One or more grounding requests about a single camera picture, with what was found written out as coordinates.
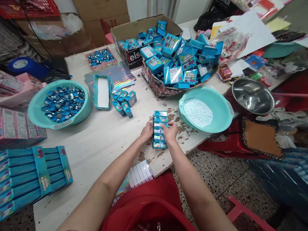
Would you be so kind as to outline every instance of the brown mat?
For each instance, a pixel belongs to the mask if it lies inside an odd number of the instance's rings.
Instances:
[[[243,137],[245,145],[268,157],[281,159],[282,152],[275,141],[275,128],[243,120]]]

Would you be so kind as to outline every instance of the speckled floor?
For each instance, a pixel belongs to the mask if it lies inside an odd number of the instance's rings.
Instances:
[[[244,161],[233,158],[220,158],[217,155],[198,149],[191,151],[187,154],[187,157],[208,185],[225,213],[233,206],[227,199],[230,195],[233,195],[264,220],[268,220],[278,208],[278,203],[267,195],[261,183],[248,169],[248,165]],[[179,185],[177,174],[174,172],[173,176],[179,187],[186,217],[193,222],[193,217],[183,190]],[[240,216],[234,224],[239,231],[254,230],[254,223],[247,216]],[[19,213],[15,213],[0,222],[0,231],[18,230],[35,230],[32,206],[28,206]]]

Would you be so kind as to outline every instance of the red basket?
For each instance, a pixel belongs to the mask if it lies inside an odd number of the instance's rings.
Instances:
[[[58,7],[53,0],[1,0],[0,15],[5,19],[60,16]]]

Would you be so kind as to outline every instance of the table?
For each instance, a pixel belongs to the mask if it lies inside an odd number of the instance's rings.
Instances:
[[[192,27],[197,20],[181,24],[189,27],[192,38],[196,32]],[[114,44],[108,45],[117,61],[121,58],[116,52]],[[84,74],[90,73],[91,68],[80,53],[65,58],[72,80],[84,82]],[[142,128],[148,121],[152,121],[155,110],[168,111],[169,118],[178,123],[177,140],[185,154],[196,148],[210,133],[199,132],[188,127],[180,117],[178,101],[180,95],[157,101],[141,77],[141,69],[132,72],[137,80],[135,86],[129,88],[136,92],[137,103],[132,107],[133,118],[122,117],[113,107],[110,111],[92,109],[89,117],[82,123],[60,130],[47,130],[48,138],[41,145],[44,148],[65,146],[74,182],[45,197],[34,204],[34,218],[37,231],[54,231],[74,210],[86,195],[94,181],[140,135]],[[216,77],[211,78],[205,86],[214,87],[221,94],[228,89],[228,85]],[[156,177],[172,165],[169,150],[153,149],[149,141],[141,150],[135,164],[147,159],[153,175]]]

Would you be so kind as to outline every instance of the blue bucket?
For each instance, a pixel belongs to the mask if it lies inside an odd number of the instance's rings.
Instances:
[[[205,103],[213,112],[213,121],[201,128],[195,125],[185,114],[184,102],[187,99],[198,99]],[[197,87],[185,92],[179,101],[181,118],[190,127],[208,133],[219,133],[226,130],[233,119],[234,112],[231,104],[218,91],[208,87]]]
[[[69,120],[64,121],[63,123],[57,123],[54,121],[51,121],[45,116],[45,112],[41,110],[41,108],[44,105],[45,98],[47,96],[47,92],[56,90],[57,87],[70,87],[74,86],[78,89],[81,89],[84,91],[85,94],[85,101],[82,106],[82,108],[79,110],[79,112],[71,117]],[[58,80],[55,82],[52,82],[48,84],[46,87],[41,89],[31,100],[29,107],[28,107],[28,116],[29,119],[34,123],[35,125],[43,128],[51,128],[51,129],[60,129],[67,127],[69,125],[78,124],[82,122],[84,119],[90,115],[90,112],[92,110],[92,101],[89,98],[87,89],[80,83],[72,80]]]

